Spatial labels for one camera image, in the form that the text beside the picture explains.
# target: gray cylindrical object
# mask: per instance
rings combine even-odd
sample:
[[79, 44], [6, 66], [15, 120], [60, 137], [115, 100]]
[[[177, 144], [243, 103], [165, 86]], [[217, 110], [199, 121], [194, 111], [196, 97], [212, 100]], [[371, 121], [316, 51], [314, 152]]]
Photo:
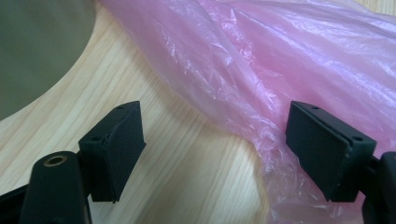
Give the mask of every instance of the gray cylindrical object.
[[0, 0], [0, 119], [67, 73], [94, 21], [92, 0]]

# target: pink plastic sheet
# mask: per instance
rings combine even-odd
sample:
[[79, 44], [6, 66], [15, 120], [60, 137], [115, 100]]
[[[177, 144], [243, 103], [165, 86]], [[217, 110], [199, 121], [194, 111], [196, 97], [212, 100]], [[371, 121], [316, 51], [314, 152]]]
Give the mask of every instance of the pink plastic sheet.
[[396, 19], [353, 1], [103, 0], [169, 86], [262, 157], [270, 223], [362, 223], [285, 144], [290, 101], [396, 148]]

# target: wooden table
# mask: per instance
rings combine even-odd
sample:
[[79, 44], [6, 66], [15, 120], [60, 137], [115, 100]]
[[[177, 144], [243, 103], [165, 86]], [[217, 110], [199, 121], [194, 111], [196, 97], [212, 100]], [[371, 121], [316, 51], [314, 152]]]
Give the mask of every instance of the wooden table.
[[[359, 0], [396, 13], [393, 0]], [[150, 69], [97, 5], [87, 48], [52, 89], [0, 121], [0, 194], [28, 183], [35, 161], [78, 151], [78, 140], [113, 107], [139, 100], [145, 140], [119, 203], [91, 203], [94, 223], [263, 223], [268, 202], [253, 145], [225, 133]]]

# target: round hole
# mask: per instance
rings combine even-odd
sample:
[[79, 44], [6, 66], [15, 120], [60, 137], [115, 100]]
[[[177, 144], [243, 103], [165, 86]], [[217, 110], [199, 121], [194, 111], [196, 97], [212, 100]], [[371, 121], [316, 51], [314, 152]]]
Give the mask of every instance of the round hole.
[[66, 156], [63, 156], [63, 155], [54, 156], [54, 157], [47, 159], [44, 162], [44, 165], [48, 166], [48, 167], [57, 166], [57, 165], [64, 163], [66, 160], [67, 160]]
[[352, 136], [352, 139], [359, 142], [363, 141], [363, 139], [358, 136]]
[[95, 136], [95, 137], [91, 138], [92, 141], [99, 141], [101, 139], [102, 138], [100, 136]]

